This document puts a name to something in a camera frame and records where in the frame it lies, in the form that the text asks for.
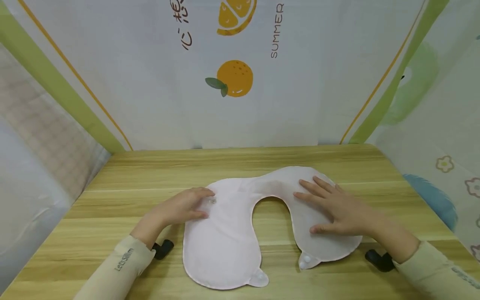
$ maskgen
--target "fabric wall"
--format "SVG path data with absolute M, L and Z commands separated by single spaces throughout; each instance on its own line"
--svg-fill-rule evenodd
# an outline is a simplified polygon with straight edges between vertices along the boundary
M 109 156 L 0 44 L 0 294 Z
M 479 259 L 477 0 L 3 1 L 106 149 L 373 143 Z

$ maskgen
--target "orange stripe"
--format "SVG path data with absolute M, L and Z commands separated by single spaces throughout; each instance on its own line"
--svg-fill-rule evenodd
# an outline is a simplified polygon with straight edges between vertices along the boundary
M 83 80 L 83 78 L 80 76 L 80 74 L 75 70 L 75 68 L 72 66 L 72 64 L 68 61 L 68 59 L 65 57 L 63 52 L 60 50 L 60 48 L 57 46 L 57 44 L 53 41 L 52 37 L 48 34 L 48 32 L 45 30 L 45 28 L 42 26 L 42 24 L 38 21 L 38 19 L 35 17 L 33 12 L 30 10 L 30 8 L 25 4 L 24 0 L 18 0 L 18 3 L 24 8 L 30 19 L 35 23 L 35 25 L 40 29 L 40 31 L 43 33 L 43 35 L 47 38 L 47 40 L 50 42 L 50 44 L 53 46 L 53 48 L 57 51 L 58 55 L 63 59 L 63 61 L 67 64 L 67 66 L 70 68 L 72 73 L 77 77 L 78 81 L 84 86 L 84 88 L 87 90 L 87 92 L 90 94 L 90 96 L 95 100 L 95 102 L 98 104 L 98 106 L 102 109 L 102 111 L 105 113 L 105 115 L 110 119 L 110 121 L 115 125 L 115 127 L 118 129 L 118 131 L 121 133 L 123 138 L 128 144 L 128 147 L 130 147 L 130 150 L 133 150 L 132 145 L 128 141 L 127 137 L 123 133 L 123 131 L 120 129 L 118 124 L 114 121 L 112 116 L 108 113 L 108 111 L 105 109 L 105 107 L 100 103 L 98 98 L 95 96 L 95 94 L 92 92 L 92 90 L 87 86 L 86 82 Z
M 340 140 L 340 144 L 343 143 L 343 140 L 345 139 L 345 137 L 347 136 L 348 132 L 350 131 L 350 129 L 352 129 L 352 126 L 353 124 L 355 124 L 355 122 L 358 120 L 358 118 L 360 117 L 361 113 L 363 113 L 363 111 L 365 110 L 365 108 L 367 107 L 368 103 L 370 102 L 370 100 L 373 98 L 373 95 L 375 95 L 375 93 L 377 92 L 377 90 L 380 88 L 380 85 L 384 82 L 385 78 L 387 77 L 388 73 L 390 72 L 390 70 L 393 68 L 393 65 L 395 65 L 396 63 L 396 60 L 398 59 L 398 57 L 400 56 L 400 53 L 402 53 L 402 50 L 403 50 L 403 47 L 405 46 L 405 44 L 407 43 L 407 40 L 408 38 L 410 37 L 410 34 L 412 33 L 412 30 L 413 30 L 413 27 L 415 27 L 415 24 L 417 23 L 417 20 L 420 16 L 420 12 L 421 10 L 423 9 L 423 5 L 425 4 L 425 0 L 423 0 L 423 3 L 420 7 L 420 11 L 419 13 L 417 14 L 417 17 L 415 17 L 415 21 L 413 21 L 413 24 L 412 24 L 412 27 L 410 27 L 410 30 L 408 31 L 408 34 L 407 36 L 405 37 L 405 40 L 403 41 L 402 43 L 402 46 L 400 46 L 400 49 L 398 50 L 398 52 L 396 53 L 395 57 L 393 58 L 393 61 L 390 63 L 390 65 L 388 66 L 387 70 L 385 71 L 384 75 L 381 77 L 380 81 L 377 83 L 377 85 L 375 86 L 375 88 L 373 89 L 372 93 L 370 94 L 370 96 L 368 97 L 367 101 L 365 102 L 365 104 L 363 104 L 362 108 L 360 109 L 360 111 L 358 112 L 358 114 L 355 116 L 355 118 L 353 119 L 352 123 L 350 124 L 350 126 L 348 127 L 347 131 L 345 131 L 345 133 L 343 134 L 342 136 L 342 139 Z

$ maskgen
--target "green stripe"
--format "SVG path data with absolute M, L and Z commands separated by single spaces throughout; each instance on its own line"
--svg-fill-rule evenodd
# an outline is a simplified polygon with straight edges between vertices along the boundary
M 390 85 L 385 90 L 385 93 L 382 95 L 380 100 L 378 100 L 375 107 L 372 109 L 370 114 L 367 116 L 365 121 L 357 128 L 357 131 L 350 138 L 349 144 L 362 144 L 364 143 L 373 131 L 377 128 L 380 121 L 384 118 L 384 115 L 387 113 L 392 103 L 393 97 L 395 96 L 396 90 L 400 79 L 405 71 L 405 68 L 408 65 L 408 62 L 412 58 L 413 54 L 420 46 L 420 43 L 423 41 L 423 38 L 427 35 L 427 32 L 430 30 L 431 26 L 444 10 L 449 0 L 430 0 L 428 1 L 425 12 L 423 13 L 420 22 L 415 30 L 415 33 L 412 37 L 405 56 L 403 57 L 400 66 L 398 67 L 393 80 L 390 82 Z
M 0 42 L 92 137 L 111 153 L 122 144 L 75 92 L 0 0 Z

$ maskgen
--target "green leaf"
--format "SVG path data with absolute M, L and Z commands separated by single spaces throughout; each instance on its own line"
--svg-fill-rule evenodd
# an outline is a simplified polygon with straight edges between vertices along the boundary
M 205 82 L 211 86 L 212 88 L 216 88 L 217 90 L 221 90 L 222 88 L 225 87 L 225 84 L 221 82 L 220 80 L 213 78 L 213 77 L 207 77 L 205 78 Z
M 228 86 L 224 84 L 224 87 L 220 90 L 220 93 L 222 94 L 222 97 L 225 97 L 228 93 Z

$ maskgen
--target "pink neck pillow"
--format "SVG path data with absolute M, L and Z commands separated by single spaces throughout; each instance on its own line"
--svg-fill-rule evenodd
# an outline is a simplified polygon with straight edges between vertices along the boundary
M 188 276 L 214 289 L 266 286 L 268 276 L 260 269 L 262 254 L 253 230 L 252 212 L 257 202 L 269 196 L 282 199 L 290 211 L 295 242 L 301 250 L 300 269 L 352 253 L 361 236 L 309 232 L 315 224 L 330 222 L 321 211 L 293 196 L 293 192 L 305 192 L 299 179 L 312 181 L 314 175 L 333 185 L 327 176 L 307 167 L 286 167 L 260 177 L 229 178 L 210 184 L 208 188 L 215 197 L 204 199 L 199 207 L 210 217 L 185 225 L 183 265 Z

